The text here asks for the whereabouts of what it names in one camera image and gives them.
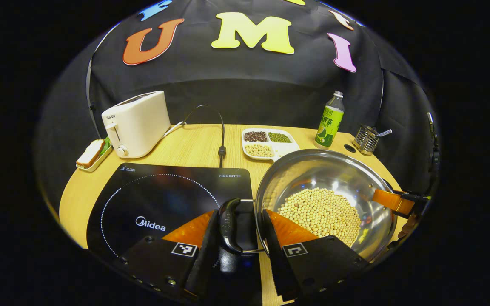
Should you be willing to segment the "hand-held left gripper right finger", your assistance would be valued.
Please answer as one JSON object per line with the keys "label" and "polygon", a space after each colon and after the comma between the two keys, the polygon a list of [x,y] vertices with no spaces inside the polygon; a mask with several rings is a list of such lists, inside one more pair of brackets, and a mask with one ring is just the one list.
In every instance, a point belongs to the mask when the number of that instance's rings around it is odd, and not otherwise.
{"label": "hand-held left gripper right finger", "polygon": [[276,292],[284,301],[305,302],[337,292],[370,263],[333,235],[312,234],[273,211],[262,212]]}

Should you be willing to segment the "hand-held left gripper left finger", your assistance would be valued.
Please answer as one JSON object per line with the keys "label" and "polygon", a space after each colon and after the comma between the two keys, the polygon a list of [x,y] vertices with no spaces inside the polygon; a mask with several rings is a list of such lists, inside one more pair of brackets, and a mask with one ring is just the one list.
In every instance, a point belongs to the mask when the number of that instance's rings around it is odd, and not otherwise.
{"label": "hand-held left gripper left finger", "polygon": [[181,225],[169,239],[145,236],[120,256],[120,272],[178,302],[200,302],[219,253],[216,210]]}

